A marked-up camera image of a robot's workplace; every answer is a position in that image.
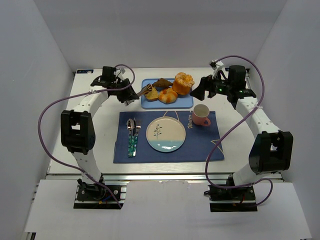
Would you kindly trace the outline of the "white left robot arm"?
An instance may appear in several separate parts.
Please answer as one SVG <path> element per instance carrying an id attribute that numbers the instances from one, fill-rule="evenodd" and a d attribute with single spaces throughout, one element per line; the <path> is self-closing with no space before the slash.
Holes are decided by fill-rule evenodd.
<path id="1" fill-rule="evenodd" d="M 110 96 L 115 96 L 125 106 L 139 99 L 130 80 L 123 77 L 125 67 L 124 64 L 104 66 L 102 74 L 93 80 L 89 92 L 84 94 L 80 103 L 60 115 L 61 144 L 83 171 L 78 184 L 95 197 L 103 194 L 106 189 L 102 186 L 103 175 L 93 153 L 96 142 L 93 117 Z"/>

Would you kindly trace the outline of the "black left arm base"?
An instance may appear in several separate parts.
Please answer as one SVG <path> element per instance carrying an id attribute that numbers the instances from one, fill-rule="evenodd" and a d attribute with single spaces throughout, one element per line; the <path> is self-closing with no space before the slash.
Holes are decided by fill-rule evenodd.
<path id="1" fill-rule="evenodd" d="M 124 184 L 107 185 L 119 204 L 123 206 L 126 197 L 126 186 Z M 80 178 L 77 180 L 77 189 L 74 199 L 74 209 L 94 210 L 120 210 L 121 208 L 113 198 L 112 194 L 104 187 L 88 184 Z"/>

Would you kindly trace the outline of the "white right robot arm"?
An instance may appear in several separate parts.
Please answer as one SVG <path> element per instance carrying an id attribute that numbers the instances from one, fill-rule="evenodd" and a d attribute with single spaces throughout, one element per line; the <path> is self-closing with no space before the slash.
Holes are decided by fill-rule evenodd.
<path id="1" fill-rule="evenodd" d="M 264 112 L 261 100 L 252 89 L 247 88 L 246 68 L 231 65 L 223 73 L 221 61 L 212 62 L 213 73 L 201 78 L 197 88 L 190 95 L 200 101 L 205 93 L 209 98 L 220 94 L 227 97 L 233 108 L 243 117 L 255 138 L 248 156 L 248 163 L 232 173 L 224 186 L 227 190 L 248 188 L 263 180 L 264 176 L 286 171 L 290 167 L 293 135 L 282 131 Z"/>

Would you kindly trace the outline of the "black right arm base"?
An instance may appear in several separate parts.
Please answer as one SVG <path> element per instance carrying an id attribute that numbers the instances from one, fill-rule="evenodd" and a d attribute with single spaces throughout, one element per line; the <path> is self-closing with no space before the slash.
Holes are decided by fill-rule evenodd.
<path id="1" fill-rule="evenodd" d="M 258 211 L 252 186 L 226 189 L 208 185 L 208 190 L 203 194 L 209 197 L 209 206 L 212 213 Z"/>

